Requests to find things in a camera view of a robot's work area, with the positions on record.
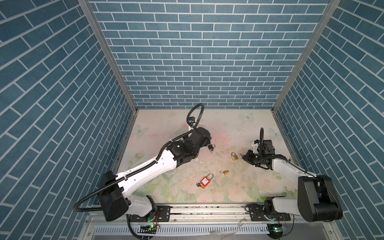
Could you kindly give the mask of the red safety padlock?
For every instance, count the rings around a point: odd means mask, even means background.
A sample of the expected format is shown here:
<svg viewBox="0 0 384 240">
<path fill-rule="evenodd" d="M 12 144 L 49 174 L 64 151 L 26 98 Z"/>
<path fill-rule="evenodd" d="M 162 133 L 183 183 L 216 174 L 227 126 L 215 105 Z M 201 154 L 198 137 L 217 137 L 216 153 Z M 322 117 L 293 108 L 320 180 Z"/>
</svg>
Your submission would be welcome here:
<svg viewBox="0 0 384 240">
<path fill-rule="evenodd" d="M 214 177 L 214 175 L 212 173 L 209 173 L 207 176 L 202 178 L 202 180 L 199 182 L 200 187 L 205 189 L 209 185 L 209 183 L 211 182 L 213 177 Z"/>
</svg>

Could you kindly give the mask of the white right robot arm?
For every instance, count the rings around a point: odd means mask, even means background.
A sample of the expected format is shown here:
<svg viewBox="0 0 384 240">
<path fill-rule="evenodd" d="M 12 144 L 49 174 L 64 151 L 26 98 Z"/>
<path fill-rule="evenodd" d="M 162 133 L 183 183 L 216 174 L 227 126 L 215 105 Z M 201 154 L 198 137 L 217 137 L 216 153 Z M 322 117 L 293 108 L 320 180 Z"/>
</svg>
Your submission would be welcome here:
<svg viewBox="0 0 384 240">
<path fill-rule="evenodd" d="M 271 140 L 256 140 L 253 149 L 242 159 L 255 167 L 279 173 L 298 189 L 298 196 L 268 197 L 262 208 L 264 218 L 276 221 L 279 216 L 295 215 L 307 222 L 332 222 L 343 217 L 342 206 L 333 181 L 326 175 L 315 175 L 276 154 Z"/>
</svg>

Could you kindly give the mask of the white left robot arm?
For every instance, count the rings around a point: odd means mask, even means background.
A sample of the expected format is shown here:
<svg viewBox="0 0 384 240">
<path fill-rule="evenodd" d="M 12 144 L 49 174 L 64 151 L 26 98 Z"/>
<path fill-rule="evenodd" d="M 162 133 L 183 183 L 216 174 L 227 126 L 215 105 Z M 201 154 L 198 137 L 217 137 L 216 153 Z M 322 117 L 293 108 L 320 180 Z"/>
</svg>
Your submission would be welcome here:
<svg viewBox="0 0 384 240">
<path fill-rule="evenodd" d="M 106 172 L 99 183 L 99 188 L 117 181 L 123 180 L 98 194 L 105 220 L 114 221 L 123 215 L 136 215 L 149 222 L 157 214 L 158 207 L 149 195 L 140 197 L 134 192 L 163 173 L 174 170 L 177 167 L 197 158 L 200 148 L 211 144 L 211 134 L 204 128 L 197 128 L 183 140 L 172 142 L 167 146 L 159 159 L 156 157 L 125 172 L 114 174 Z"/>
</svg>

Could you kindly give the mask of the brass padlock with key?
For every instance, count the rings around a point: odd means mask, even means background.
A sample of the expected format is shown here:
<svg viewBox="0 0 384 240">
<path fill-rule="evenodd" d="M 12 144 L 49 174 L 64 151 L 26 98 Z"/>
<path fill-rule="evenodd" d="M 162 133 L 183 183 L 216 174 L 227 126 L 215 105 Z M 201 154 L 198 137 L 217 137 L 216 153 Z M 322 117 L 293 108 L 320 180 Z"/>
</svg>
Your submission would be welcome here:
<svg viewBox="0 0 384 240">
<path fill-rule="evenodd" d="M 237 154 L 235 152 L 231 153 L 231 158 L 232 158 L 233 161 L 236 161 L 236 160 L 239 159 L 239 157 L 237 156 Z"/>
</svg>

